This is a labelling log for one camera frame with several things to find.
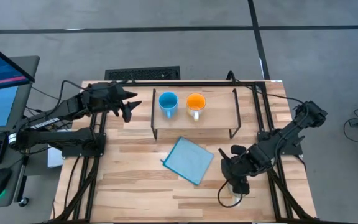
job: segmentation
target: green light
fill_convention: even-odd
[[[0,194],[0,198],[1,198],[2,196],[4,196],[5,193],[6,193],[6,189]]]

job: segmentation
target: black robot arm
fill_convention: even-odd
[[[124,121],[129,122],[131,111],[141,101],[125,104],[123,100],[134,96],[137,93],[125,91],[121,83],[89,84],[81,93],[62,101],[54,109],[19,120],[9,135],[9,146],[21,151],[36,144],[49,144],[62,150],[62,156],[100,156],[106,139],[104,133],[95,133],[91,128],[51,132],[47,127],[59,121],[73,121],[101,112],[113,111],[119,116],[119,110]]]
[[[296,108],[295,119],[283,129],[276,129],[248,150],[244,146],[232,146],[229,158],[219,149],[223,156],[221,169],[223,176],[233,186],[237,194],[249,194],[247,176],[255,176],[270,170],[276,163],[280,151],[287,144],[297,145],[304,138],[298,133],[308,127],[319,127],[326,119],[327,112],[312,101],[307,101]]]

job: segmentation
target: wooden table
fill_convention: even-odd
[[[266,81],[267,93],[285,96],[282,82]],[[91,222],[250,222],[274,221],[267,174],[249,177],[250,194],[240,205],[223,208],[216,199],[218,188],[225,179],[221,173],[218,148],[230,155],[230,147],[239,144],[245,147],[257,142],[259,130],[251,90],[237,86],[242,127],[233,139],[227,130],[187,129],[160,130],[155,140],[150,128],[152,90],[187,90],[231,92],[233,87],[125,87],[127,91],[138,93],[131,101],[142,100],[132,112],[130,123],[121,117],[108,114],[105,132],[108,143],[99,163],[96,190],[94,193]],[[291,121],[286,99],[269,96],[273,122],[282,128]],[[259,95],[262,116],[265,109]],[[73,123],[73,129],[89,126],[90,118]],[[165,159],[175,141],[180,137],[190,139],[214,154],[213,161],[199,186],[164,168]],[[289,191],[310,215],[315,216],[313,200],[305,169],[293,156],[282,156],[285,177]],[[63,210],[68,178],[75,158],[66,159],[60,175],[55,197],[57,215]],[[78,188],[82,158],[71,182],[68,201]],[[281,214],[285,217],[285,207],[281,192],[277,189]],[[81,203],[80,218],[84,217],[88,194]],[[221,192],[223,203],[234,203],[234,197],[227,187]]]

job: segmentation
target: gray floor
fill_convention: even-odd
[[[358,25],[358,1],[256,0],[255,7],[260,26]],[[251,25],[247,1],[0,0],[0,29],[213,25]],[[284,81],[288,96],[329,113],[322,127],[304,131],[302,145],[318,216],[358,222],[358,144],[342,133],[358,108],[358,30],[262,31],[262,40],[271,78]],[[179,65],[182,79],[223,78],[228,70],[262,78],[252,31],[0,34],[0,50],[39,55],[35,86],[52,95],[64,79],[100,80],[109,68]],[[64,96],[77,92],[68,87]],[[28,106],[54,103],[32,92]],[[358,128],[348,132],[358,139]],[[30,177],[31,204],[0,208],[0,223],[46,220],[57,181],[57,171]]]

